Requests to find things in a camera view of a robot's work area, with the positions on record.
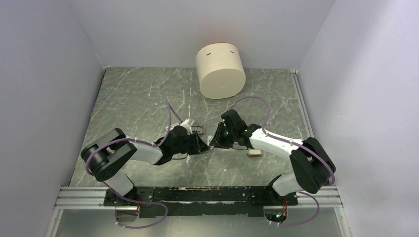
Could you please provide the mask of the staple tray with staples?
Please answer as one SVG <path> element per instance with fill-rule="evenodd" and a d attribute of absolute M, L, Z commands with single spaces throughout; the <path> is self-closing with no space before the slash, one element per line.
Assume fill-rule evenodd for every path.
<path fill-rule="evenodd" d="M 196 132 L 198 135 L 205 134 L 205 128 L 203 126 L 194 125 L 191 128 L 192 128 L 192 131 Z"/>

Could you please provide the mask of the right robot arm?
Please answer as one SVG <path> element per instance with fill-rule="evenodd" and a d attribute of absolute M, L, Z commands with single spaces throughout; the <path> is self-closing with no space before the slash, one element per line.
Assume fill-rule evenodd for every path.
<path fill-rule="evenodd" d="M 247 125 L 233 109 L 223 113 L 221 119 L 209 146 L 229 149 L 236 144 L 290 160 L 292 172 L 278 175 L 267 185 L 266 196 L 271 204 L 279 204 L 286 195 L 300 191 L 316 194 L 334 179 L 336 167 L 316 138 L 293 140 L 270 133 L 261 125 Z"/>

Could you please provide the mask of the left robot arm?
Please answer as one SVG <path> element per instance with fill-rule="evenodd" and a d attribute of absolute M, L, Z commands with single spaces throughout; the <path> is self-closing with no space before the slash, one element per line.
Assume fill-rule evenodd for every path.
<path fill-rule="evenodd" d="M 192 156 L 208 150 L 210 147 L 197 132 L 188 132 L 177 125 L 153 143 L 128 137 L 115 128 L 84 147 L 80 156 L 89 175 L 116 191 L 122 204 L 131 205 L 141 198 L 134 183 L 121 169 L 132 157 L 152 165 L 163 165 L 173 160 L 174 155 Z"/>

